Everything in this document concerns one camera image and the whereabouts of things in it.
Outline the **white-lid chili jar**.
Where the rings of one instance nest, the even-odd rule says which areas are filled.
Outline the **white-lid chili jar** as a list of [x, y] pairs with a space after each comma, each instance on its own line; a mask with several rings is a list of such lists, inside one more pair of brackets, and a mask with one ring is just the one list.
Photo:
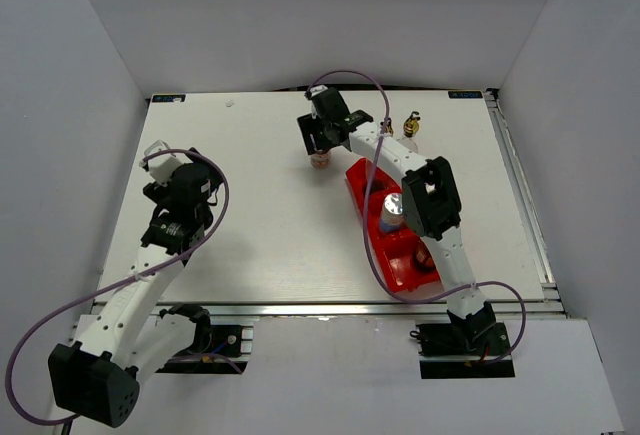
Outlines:
[[329, 151], [317, 151], [310, 155], [311, 166], [316, 169], [328, 168], [331, 162], [331, 153]]

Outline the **dark-sauce glass bottle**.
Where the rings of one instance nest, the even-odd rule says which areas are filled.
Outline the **dark-sauce glass bottle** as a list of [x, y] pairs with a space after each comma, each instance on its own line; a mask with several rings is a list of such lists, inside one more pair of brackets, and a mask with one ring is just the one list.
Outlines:
[[390, 117], [386, 117], [380, 122], [380, 131], [384, 137], [392, 137], [394, 135], [392, 119]]

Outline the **clear glass bottle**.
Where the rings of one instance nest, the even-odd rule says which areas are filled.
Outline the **clear glass bottle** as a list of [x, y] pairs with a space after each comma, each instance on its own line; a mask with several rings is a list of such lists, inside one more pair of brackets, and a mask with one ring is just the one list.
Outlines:
[[399, 142], [411, 152], [417, 153], [418, 146], [415, 137], [419, 131], [420, 113], [412, 111], [403, 124], [403, 135]]

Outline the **blue-label spice shaker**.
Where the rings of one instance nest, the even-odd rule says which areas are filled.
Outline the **blue-label spice shaker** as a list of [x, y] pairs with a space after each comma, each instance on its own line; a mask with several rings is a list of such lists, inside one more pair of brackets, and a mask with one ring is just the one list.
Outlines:
[[381, 205], [379, 230], [382, 233], [391, 233], [399, 230], [404, 225], [402, 194], [389, 193], [384, 197]]

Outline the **red-lid sauce jar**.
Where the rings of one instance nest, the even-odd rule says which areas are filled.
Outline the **red-lid sauce jar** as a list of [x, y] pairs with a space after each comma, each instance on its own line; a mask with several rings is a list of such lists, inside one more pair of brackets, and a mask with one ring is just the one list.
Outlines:
[[432, 271], [435, 269], [435, 264], [431, 253], [429, 252], [426, 244], [419, 240], [412, 254], [412, 260], [415, 268], [422, 272]]

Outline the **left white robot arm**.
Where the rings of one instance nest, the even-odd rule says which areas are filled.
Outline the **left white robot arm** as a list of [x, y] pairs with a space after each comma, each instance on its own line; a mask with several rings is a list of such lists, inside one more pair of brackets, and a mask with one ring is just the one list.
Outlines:
[[95, 321], [71, 344], [48, 357], [56, 405], [111, 428], [132, 414], [143, 383], [181, 350], [205, 351], [211, 329], [205, 310], [178, 305], [149, 332], [143, 327], [191, 255], [214, 233], [213, 215], [222, 171], [195, 148], [171, 149], [158, 141], [141, 161], [152, 180], [143, 194], [154, 204], [127, 275]]

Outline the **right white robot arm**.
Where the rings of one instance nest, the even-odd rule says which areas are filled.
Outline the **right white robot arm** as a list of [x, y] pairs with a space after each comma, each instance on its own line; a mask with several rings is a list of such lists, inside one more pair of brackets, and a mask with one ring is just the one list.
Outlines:
[[344, 147], [365, 158], [401, 189], [406, 226], [426, 245], [447, 300], [453, 345], [472, 354], [484, 346], [496, 323], [494, 311], [476, 285], [461, 233], [461, 200], [450, 163], [418, 154], [362, 110], [350, 111], [340, 92], [324, 85], [308, 89], [311, 112], [297, 119], [312, 154]]

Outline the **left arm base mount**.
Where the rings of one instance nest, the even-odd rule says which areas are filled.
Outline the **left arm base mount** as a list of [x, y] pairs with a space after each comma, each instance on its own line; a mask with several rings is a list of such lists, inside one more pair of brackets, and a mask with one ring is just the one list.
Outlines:
[[161, 374], [241, 375], [253, 342], [253, 328], [236, 322], [219, 322], [194, 304], [178, 304], [159, 311], [158, 317], [178, 315], [194, 327], [194, 340], [157, 370]]

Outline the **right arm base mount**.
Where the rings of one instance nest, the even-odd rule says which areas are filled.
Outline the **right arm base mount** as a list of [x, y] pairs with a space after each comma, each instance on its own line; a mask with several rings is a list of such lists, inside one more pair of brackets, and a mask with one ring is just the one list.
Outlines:
[[409, 336], [417, 343], [420, 375], [424, 380], [514, 378], [510, 355], [495, 362], [510, 348], [506, 327], [497, 323], [469, 345], [450, 324], [417, 325]]

